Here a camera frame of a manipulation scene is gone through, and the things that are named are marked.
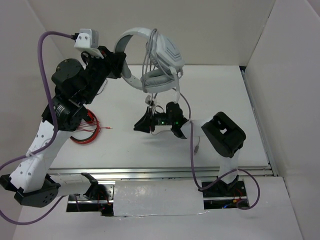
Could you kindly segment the white over-ear headphones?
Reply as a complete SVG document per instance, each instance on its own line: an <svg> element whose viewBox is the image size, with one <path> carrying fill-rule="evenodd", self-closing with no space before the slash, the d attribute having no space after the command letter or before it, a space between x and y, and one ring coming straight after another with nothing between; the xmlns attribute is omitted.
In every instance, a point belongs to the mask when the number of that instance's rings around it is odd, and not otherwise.
<svg viewBox="0 0 320 240"><path fill-rule="evenodd" d="M133 88L148 94L158 94L175 89L175 103L181 97L180 79L184 75L185 61L177 45L158 29L134 27L125 31L114 46L115 53L124 53L132 37L146 39L141 77L134 76L124 61L121 77Z"/></svg>

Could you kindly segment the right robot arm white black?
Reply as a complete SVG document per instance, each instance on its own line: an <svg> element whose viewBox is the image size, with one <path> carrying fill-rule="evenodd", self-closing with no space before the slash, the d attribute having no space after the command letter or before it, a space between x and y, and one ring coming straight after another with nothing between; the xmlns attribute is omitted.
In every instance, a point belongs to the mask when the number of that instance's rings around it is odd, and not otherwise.
<svg viewBox="0 0 320 240"><path fill-rule="evenodd" d="M169 102L164 112L156 112L151 107L135 123L133 130L151 134L156 126L171 126L170 131L179 139L190 139L190 163L193 180L198 191L205 192L216 186L223 196L235 190L239 180L238 157L246 140L245 132L224 112L216 113L206 120L187 119L178 103ZM199 185L194 166L194 137L205 136L221 157L219 173L215 181L207 186Z"/></svg>

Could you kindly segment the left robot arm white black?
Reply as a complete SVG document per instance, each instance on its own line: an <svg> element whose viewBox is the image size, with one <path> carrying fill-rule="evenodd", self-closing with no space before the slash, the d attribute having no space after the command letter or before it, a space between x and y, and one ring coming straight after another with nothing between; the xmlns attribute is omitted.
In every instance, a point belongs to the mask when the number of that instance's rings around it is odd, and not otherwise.
<svg viewBox="0 0 320 240"><path fill-rule="evenodd" d="M59 195L63 184L48 175L51 164L82 122L93 123L94 115L86 105L92 103L105 80L121 76L126 54L105 46L97 50L102 57L81 53L85 67L74 58L58 64L51 77L55 95L41 115L34 141L16 170L0 177L2 187L14 192L22 206L42 208Z"/></svg>

